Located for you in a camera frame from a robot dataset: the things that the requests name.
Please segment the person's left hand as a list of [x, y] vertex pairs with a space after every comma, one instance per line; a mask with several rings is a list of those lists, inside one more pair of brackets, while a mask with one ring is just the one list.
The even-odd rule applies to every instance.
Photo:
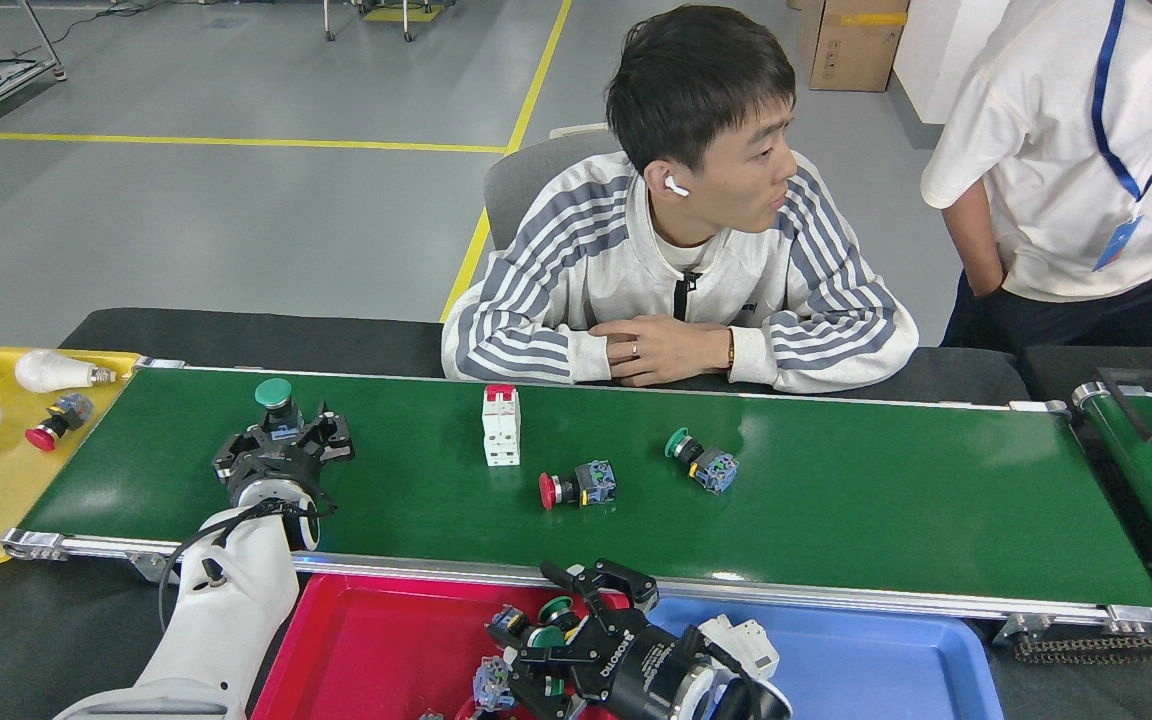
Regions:
[[611, 379], [622, 386], [660, 386], [732, 367], [733, 332], [722, 324], [641, 314], [594, 325], [590, 334], [607, 340]]

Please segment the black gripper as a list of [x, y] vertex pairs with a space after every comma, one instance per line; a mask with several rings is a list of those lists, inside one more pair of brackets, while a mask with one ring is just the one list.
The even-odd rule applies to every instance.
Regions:
[[325, 462], [353, 457], [355, 445], [346, 416], [319, 406], [314, 419], [300, 430], [298, 445], [273, 445], [265, 429], [251, 425], [221, 445], [212, 458], [212, 470], [219, 480], [229, 480], [228, 486], [262, 479], [316, 486]]
[[[702, 655], [702, 637], [687, 626], [676, 637], [647, 623], [645, 612], [659, 602], [657, 579], [611, 560], [593, 568], [543, 564], [544, 578], [577, 594], [588, 614], [577, 619], [570, 601], [543, 607], [543, 626], [576, 635], [576, 659], [539, 659], [507, 650], [507, 684], [536, 719], [702, 719], [714, 698], [717, 670]], [[608, 609], [602, 589], [620, 592], [630, 609]]]

